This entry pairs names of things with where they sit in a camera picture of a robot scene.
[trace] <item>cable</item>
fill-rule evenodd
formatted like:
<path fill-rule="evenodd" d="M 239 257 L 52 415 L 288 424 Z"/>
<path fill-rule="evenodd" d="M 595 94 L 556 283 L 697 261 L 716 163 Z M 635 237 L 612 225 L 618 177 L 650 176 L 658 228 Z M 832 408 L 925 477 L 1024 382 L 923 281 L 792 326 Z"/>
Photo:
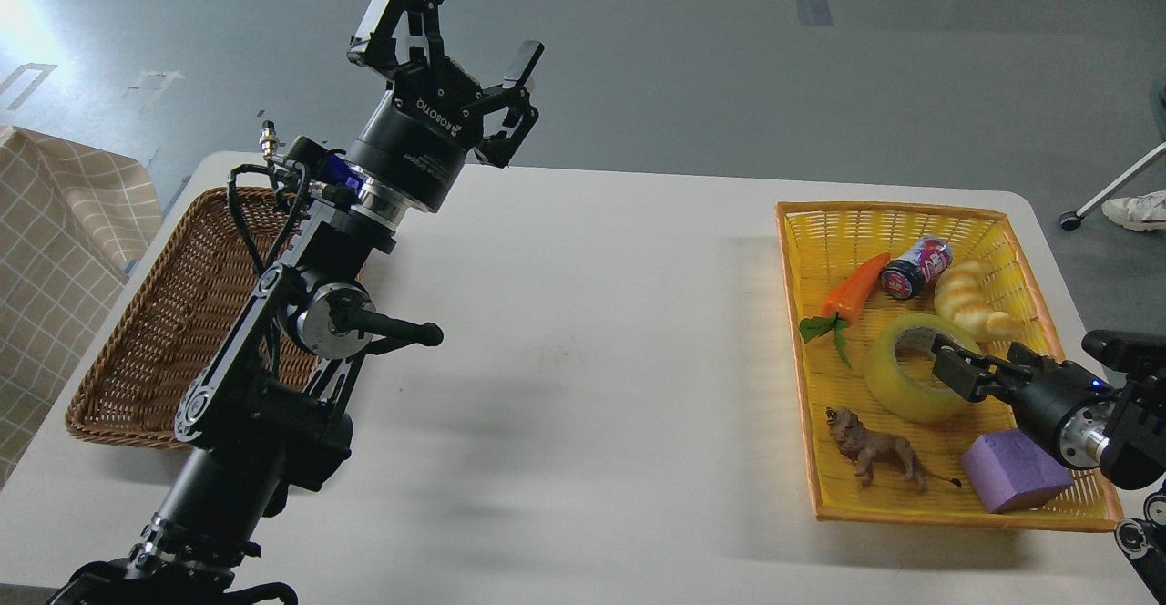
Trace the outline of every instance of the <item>cable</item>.
<path fill-rule="evenodd" d="M 280 324 L 272 319 L 269 326 L 267 326 L 267 358 L 268 367 L 273 380 L 280 381 L 280 343 L 282 343 L 282 332 L 280 332 Z"/>
<path fill-rule="evenodd" d="M 272 247 L 267 251 L 267 260 L 264 263 L 264 269 L 267 269 L 268 266 L 275 263 L 275 256 L 279 256 L 279 253 L 282 252 L 283 244 L 287 242 L 288 235 L 292 235 L 295 224 L 298 223 L 300 213 L 303 210 L 303 203 L 307 202 L 308 184 L 311 181 L 308 177 L 308 170 L 303 168 L 303 164 L 298 164 L 298 162 L 296 162 L 295 166 L 300 169 L 300 184 L 296 189 L 295 199 L 292 202 L 290 211 L 288 211 L 288 218 L 283 221 L 283 228 L 280 228 L 279 235 L 275 235 L 275 242 L 273 242 Z M 279 197 L 280 195 L 276 194 L 276 202 L 279 202 Z"/>
<path fill-rule="evenodd" d="M 255 240 L 251 237 L 251 231 L 247 227 L 247 221 L 243 218 L 243 211 L 239 207 L 239 191 L 236 184 L 236 178 L 239 174 L 268 174 L 266 169 L 260 168 L 258 164 L 241 164 L 238 168 L 231 170 L 230 177 L 226 181 L 226 207 L 231 214 L 231 219 L 234 223 L 234 227 L 239 233 L 243 244 L 247 248 L 248 255 L 251 255 L 252 272 L 255 277 L 259 277 L 264 273 L 266 266 L 259 256 L 259 248 L 255 247 Z"/>

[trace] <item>tape roll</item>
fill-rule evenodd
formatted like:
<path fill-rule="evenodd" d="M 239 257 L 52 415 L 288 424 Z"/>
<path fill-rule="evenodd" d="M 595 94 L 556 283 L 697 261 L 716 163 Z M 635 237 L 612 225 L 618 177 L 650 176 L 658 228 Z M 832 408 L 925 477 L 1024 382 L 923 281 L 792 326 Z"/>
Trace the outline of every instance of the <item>tape roll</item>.
<path fill-rule="evenodd" d="M 968 406 L 955 392 L 940 384 L 925 385 L 908 375 L 895 352 L 913 351 L 935 359 L 932 344 L 936 336 L 946 336 L 963 349 L 979 352 L 968 332 L 948 323 L 937 315 L 900 315 L 883 328 L 874 346 L 868 352 L 863 378 L 874 400 L 900 418 L 913 423 L 937 423 L 950 418 Z"/>

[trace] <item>toy bread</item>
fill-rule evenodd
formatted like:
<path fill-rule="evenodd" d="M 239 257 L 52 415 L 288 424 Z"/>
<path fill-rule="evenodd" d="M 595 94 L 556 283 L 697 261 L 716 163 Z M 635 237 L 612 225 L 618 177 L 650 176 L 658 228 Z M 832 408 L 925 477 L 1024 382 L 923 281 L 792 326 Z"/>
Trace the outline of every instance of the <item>toy bread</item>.
<path fill-rule="evenodd" d="M 989 268 L 985 261 L 967 260 L 944 269 L 935 283 L 935 314 L 976 340 L 1011 339 L 1020 330 L 1019 319 L 992 309 L 981 290 Z"/>

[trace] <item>purple block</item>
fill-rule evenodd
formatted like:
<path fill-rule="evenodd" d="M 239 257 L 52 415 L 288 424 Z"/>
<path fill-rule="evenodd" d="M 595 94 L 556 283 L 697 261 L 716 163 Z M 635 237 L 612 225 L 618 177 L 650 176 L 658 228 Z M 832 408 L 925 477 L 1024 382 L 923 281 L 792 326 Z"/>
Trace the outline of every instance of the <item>purple block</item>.
<path fill-rule="evenodd" d="M 1073 486 L 1068 469 L 1020 430 L 981 436 L 960 464 L 992 514 L 1040 507 Z"/>

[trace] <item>gray floor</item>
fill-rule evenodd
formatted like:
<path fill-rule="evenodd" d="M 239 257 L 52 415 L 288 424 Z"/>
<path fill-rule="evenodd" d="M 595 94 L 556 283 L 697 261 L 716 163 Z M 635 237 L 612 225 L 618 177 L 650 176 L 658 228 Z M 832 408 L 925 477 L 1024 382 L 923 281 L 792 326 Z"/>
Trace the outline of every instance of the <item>gray floor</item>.
<path fill-rule="evenodd" d="M 37 70 L 0 93 L 0 124 L 138 157 L 163 203 L 264 117 L 346 147 L 382 87 L 344 58 L 367 0 L 0 2 L 0 77 L 57 65 L 13 111 Z M 1012 190 L 1087 328 L 1166 332 L 1163 232 L 1056 224 L 1163 140 L 1164 20 L 1166 0 L 447 0 L 442 33 L 483 83 L 546 43 L 515 164 Z"/>

